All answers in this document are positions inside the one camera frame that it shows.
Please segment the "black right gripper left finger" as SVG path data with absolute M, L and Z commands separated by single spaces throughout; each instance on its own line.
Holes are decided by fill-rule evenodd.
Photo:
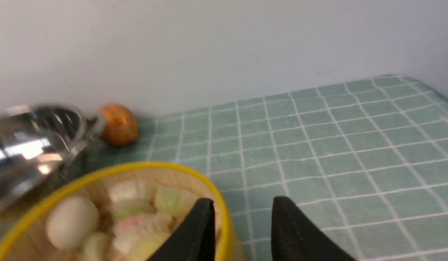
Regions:
M 149 261 L 213 261 L 216 252 L 213 201 L 199 198 L 179 227 Z

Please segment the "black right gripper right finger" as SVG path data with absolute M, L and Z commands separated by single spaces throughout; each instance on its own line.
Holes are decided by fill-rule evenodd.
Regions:
M 354 261 L 286 196 L 272 202 L 271 254 L 274 261 Z

